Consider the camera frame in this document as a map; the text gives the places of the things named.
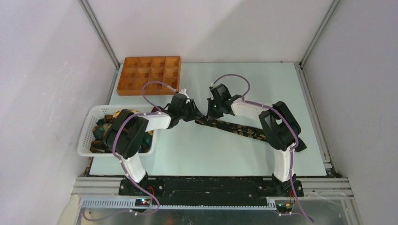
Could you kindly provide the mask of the black gold floral tie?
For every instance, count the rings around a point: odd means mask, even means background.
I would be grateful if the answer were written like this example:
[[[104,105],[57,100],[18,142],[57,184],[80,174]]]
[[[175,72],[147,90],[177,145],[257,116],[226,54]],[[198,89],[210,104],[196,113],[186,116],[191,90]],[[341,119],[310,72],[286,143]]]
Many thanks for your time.
[[[289,116],[286,120],[295,133],[293,135],[289,127],[282,121],[277,123],[279,117],[276,114],[263,112],[258,116],[261,128],[235,124],[217,119],[211,119],[203,116],[195,120],[195,123],[218,128],[234,134],[264,141],[276,150],[286,151],[289,146],[294,146],[295,151],[300,152],[307,148],[306,144],[298,137],[301,128],[293,116]]]

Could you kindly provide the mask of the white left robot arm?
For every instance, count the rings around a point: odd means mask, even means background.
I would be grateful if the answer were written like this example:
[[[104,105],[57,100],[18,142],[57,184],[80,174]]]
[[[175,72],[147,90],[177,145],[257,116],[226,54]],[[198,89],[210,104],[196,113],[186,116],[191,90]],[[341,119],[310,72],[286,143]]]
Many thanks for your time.
[[[177,93],[165,108],[155,107],[154,112],[134,113],[122,109],[104,134],[102,141],[119,160],[122,169],[132,182],[130,189],[137,195],[148,191],[144,179],[147,172],[142,166],[138,152],[148,131],[171,129],[179,121],[189,122],[203,117],[195,101],[186,94]]]

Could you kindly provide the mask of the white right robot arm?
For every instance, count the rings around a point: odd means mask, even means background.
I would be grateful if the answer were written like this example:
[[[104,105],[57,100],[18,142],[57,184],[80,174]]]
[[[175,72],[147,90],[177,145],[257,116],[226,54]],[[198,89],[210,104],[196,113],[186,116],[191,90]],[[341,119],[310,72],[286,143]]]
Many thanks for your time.
[[[210,87],[212,96],[208,99],[208,113],[218,119],[226,114],[244,116],[258,120],[262,126],[265,141],[274,149],[275,167],[273,190],[279,196],[287,195],[295,175],[293,167],[294,152],[307,148],[299,138],[301,127],[283,101],[271,106],[243,99],[241,95],[232,96],[224,84]]]

